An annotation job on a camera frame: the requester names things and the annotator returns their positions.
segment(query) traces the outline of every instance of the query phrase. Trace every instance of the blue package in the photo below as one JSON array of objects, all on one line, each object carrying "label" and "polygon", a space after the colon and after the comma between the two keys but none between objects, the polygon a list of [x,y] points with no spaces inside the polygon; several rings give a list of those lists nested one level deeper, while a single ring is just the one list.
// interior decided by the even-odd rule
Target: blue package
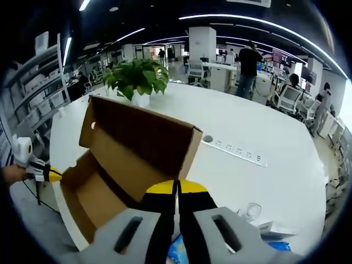
[{"label": "blue package", "polygon": [[188,264],[188,257],[185,244],[183,244],[182,235],[180,235],[171,244],[167,256],[172,259],[175,264]]},{"label": "blue package", "polygon": [[269,246],[279,250],[279,251],[291,251],[290,244],[284,241],[280,242],[269,242]]}]

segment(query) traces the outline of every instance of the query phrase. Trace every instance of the cable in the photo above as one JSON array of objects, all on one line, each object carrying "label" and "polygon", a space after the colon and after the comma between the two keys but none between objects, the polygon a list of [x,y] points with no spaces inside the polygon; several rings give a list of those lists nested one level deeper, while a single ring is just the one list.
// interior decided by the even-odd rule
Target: cable
[{"label": "cable", "polygon": [[[27,189],[31,192],[31,194],[33,194],[34,197],[37,198],[37,196],[34,194],[34,192],[28,187],[28,185],[24,182],[24,180],[22,181],[24,183],[24,185],[27,187]],[[46,203],[44,203],[42,200],[40,200],[40,202],[42,204],[44,204],[46,207],[48,207],[50,210],[54,211],[55,213],[60,214],[60,212],[56,211],[54,208],[52,208],[51,206],[47,205]]]}]

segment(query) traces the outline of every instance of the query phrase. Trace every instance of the green leaves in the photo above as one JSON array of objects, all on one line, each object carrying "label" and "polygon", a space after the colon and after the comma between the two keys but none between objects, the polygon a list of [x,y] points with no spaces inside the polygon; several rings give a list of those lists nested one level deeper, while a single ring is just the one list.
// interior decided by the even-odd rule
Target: green leaves
[{"label": "green leaves", "polygon": [[131,62],[121,62],[114,65],[112,70],[106,69],[103,73],[103,81],[113,90],[117,88],[117,94],[132,100],[133,91],[137,90],[140,95],[150,95],[165,92],[169,82],[168,70],[160,63],[151,59],[135,59]]}]

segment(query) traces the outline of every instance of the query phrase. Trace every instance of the electrical outlet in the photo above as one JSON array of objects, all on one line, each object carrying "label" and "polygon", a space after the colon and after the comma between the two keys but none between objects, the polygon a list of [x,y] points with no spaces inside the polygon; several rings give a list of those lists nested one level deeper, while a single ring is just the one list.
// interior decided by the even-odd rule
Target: electrical outlet
[{"label": "electrical outlet", "polygon": [[214,139],[212,136],[206,135],[204,136],[202,143],[243,160],[257,164],[263,168],[267,167],[267,162],[261,155],[253,153],[251,150],[243,149],[242,147],[232,144],[231,142],[224,142],[220,139]]}]

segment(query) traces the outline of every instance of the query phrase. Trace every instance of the hand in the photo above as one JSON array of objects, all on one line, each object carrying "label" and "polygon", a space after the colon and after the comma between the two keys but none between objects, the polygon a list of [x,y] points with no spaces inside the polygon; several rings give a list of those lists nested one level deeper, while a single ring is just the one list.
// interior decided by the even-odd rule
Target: hand
[{"label": "hand", "polygon": [[28,176],[26,169],[18,167],[17,165],[11,165],[2,168],[5,181],[9,186],[14,184],[15,182],[20,182],[25,180]]}]

